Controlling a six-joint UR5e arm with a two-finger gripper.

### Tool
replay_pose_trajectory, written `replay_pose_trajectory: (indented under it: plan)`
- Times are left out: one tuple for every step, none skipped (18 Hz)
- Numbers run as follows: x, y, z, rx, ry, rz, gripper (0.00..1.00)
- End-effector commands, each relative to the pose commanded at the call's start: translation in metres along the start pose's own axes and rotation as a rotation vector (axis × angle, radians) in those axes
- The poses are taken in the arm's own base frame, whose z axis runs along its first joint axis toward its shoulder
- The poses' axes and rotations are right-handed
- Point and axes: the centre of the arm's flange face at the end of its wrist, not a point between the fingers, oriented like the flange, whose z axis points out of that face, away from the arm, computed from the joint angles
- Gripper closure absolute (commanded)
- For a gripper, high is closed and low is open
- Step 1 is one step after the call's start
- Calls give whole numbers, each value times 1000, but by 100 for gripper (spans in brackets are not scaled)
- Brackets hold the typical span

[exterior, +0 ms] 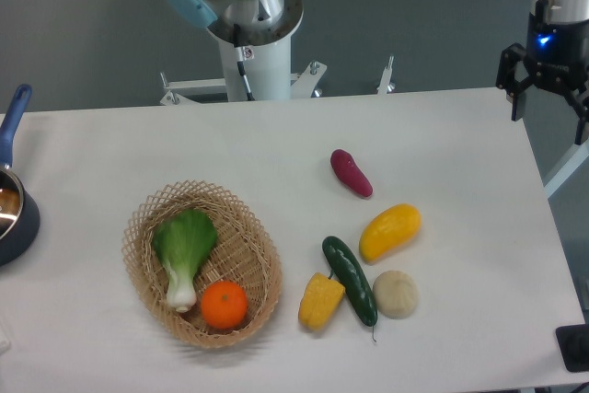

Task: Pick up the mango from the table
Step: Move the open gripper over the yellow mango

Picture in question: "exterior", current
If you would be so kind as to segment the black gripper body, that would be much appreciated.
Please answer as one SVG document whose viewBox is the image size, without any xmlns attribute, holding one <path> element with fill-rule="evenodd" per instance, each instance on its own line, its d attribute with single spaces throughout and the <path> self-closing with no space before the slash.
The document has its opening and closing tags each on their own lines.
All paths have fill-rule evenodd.
<svg viewBox="0 0 589 393">
<path fill-rule="evenodd" d="M 558 77 L 576 90 L 588 81 L 588 21 L 569 24 L 539 22 L 529 14 L 525 66 L 547 69 L 548 78 Z"/>
</svg>

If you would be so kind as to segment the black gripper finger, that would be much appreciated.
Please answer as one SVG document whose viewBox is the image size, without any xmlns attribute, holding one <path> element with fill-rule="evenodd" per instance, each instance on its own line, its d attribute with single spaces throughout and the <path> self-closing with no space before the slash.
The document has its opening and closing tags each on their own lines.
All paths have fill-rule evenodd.
<svg viewBox="0 0 589 393">
<path fill-rule="evenodd" d="M 578 118 L 574 143 L 582 144 L 587 139 L 585 133 L 588 124 L 588 89 L 582 87 L 578 91 L 567 91 L 564 97 Z"/>
<path fill-rule="evenodd" d="M 526 49 L 520 43 L 510 45 L 500 55 L 495 86 L 505 92 L 511 103 L 512 121 L 519 121 L 524 117 L 526 91 L 532 86 L 532 79 L 527 72 L 522 80 L 516 78 L 517 68 L 525 57 Z"/>
</svg>

